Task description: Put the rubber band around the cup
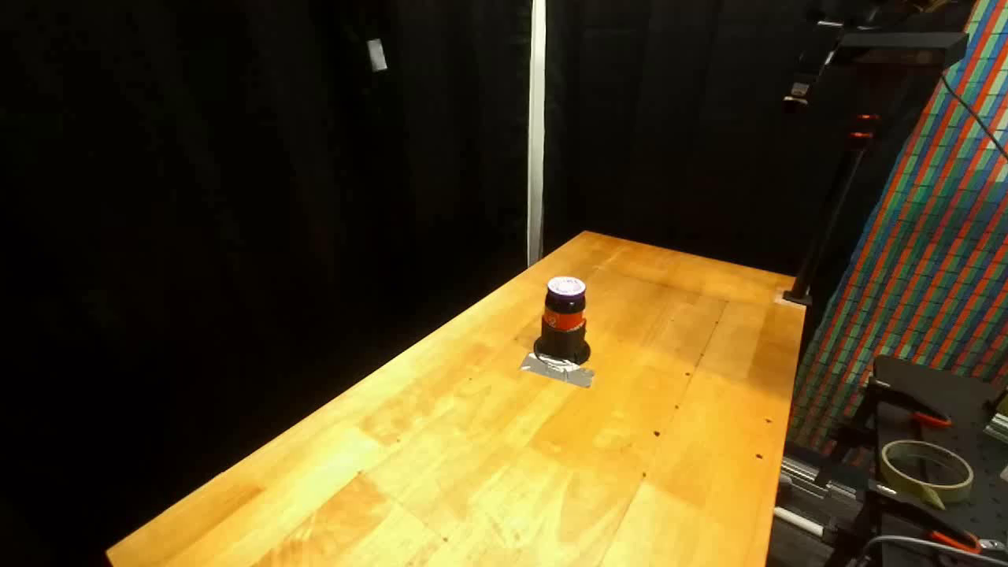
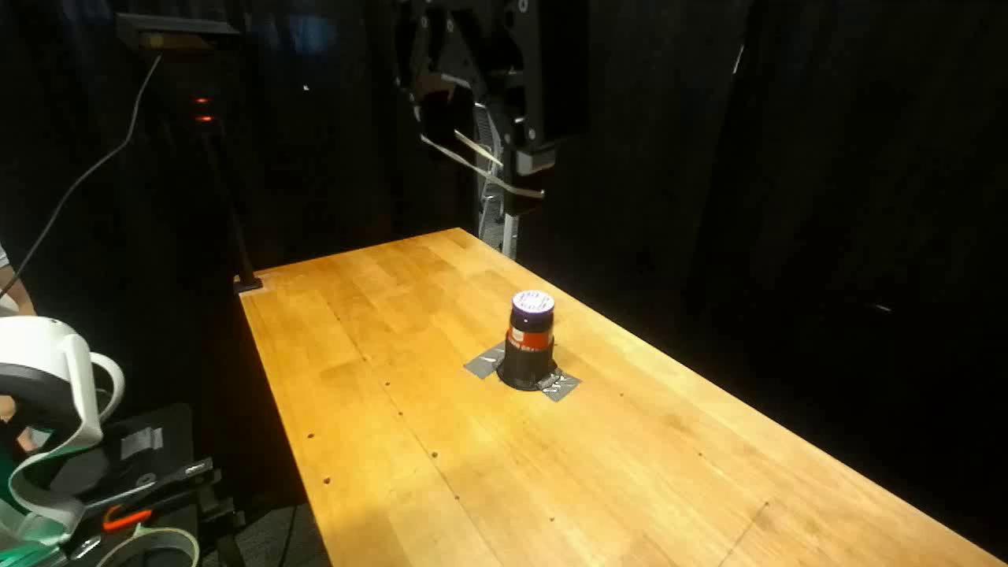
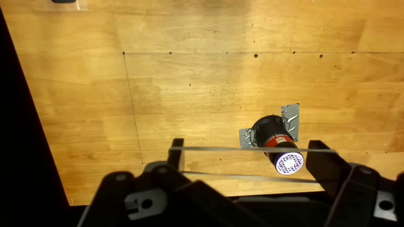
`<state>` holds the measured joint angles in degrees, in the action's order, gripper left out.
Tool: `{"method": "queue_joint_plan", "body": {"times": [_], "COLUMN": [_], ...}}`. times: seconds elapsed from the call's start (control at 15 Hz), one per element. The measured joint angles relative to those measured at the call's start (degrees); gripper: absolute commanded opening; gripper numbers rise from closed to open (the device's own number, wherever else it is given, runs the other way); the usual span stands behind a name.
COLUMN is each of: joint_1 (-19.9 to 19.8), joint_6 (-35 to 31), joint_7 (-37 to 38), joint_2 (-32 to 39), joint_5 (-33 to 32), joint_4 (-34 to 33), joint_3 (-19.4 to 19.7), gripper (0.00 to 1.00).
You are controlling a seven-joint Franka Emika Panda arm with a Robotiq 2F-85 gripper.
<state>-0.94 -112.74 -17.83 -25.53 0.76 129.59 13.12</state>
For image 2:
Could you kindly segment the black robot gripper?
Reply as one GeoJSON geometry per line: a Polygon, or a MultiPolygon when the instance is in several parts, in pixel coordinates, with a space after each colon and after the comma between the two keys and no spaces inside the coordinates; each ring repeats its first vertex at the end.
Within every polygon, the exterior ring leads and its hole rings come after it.
{"type": "Polygon", "coordinates": [[[420,135],[453,151],[463,87],[504,135],[507,180],[542,193],[554,143],[542,141],[538,0],[398,0],[398,85],[420,135]]]}

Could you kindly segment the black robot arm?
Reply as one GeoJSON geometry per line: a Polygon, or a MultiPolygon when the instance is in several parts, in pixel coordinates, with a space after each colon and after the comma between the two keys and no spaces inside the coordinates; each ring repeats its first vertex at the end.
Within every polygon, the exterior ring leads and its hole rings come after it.
{"type": "Polygon", "coordinates": [[[420,141],[472,172],[475,235],[521,256],[554,167],[531,0],[392,0],[393,68],[420,141]]]}

